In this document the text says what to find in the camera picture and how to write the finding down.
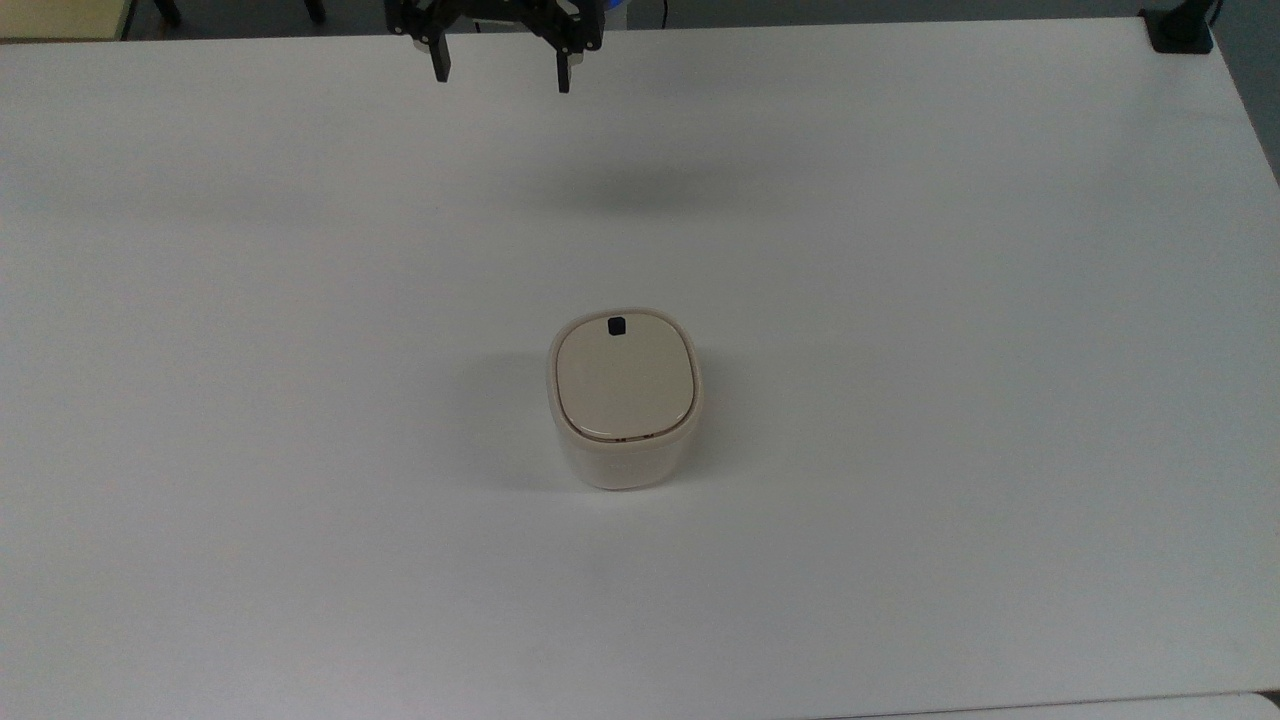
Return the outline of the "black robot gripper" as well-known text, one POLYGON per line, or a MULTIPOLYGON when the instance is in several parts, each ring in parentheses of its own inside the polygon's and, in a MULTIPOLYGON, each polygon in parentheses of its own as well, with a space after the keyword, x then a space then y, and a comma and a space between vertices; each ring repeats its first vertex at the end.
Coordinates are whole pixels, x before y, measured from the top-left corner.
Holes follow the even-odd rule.
POLYGON ((518 26, 556 50, 557 85, 571 88, 572 69, 586 53, 602 49, 605 1, 385 1, 387 28, 411 37, 430 58, 436 82, 451 77, 445 33, 461 20, 518 26))

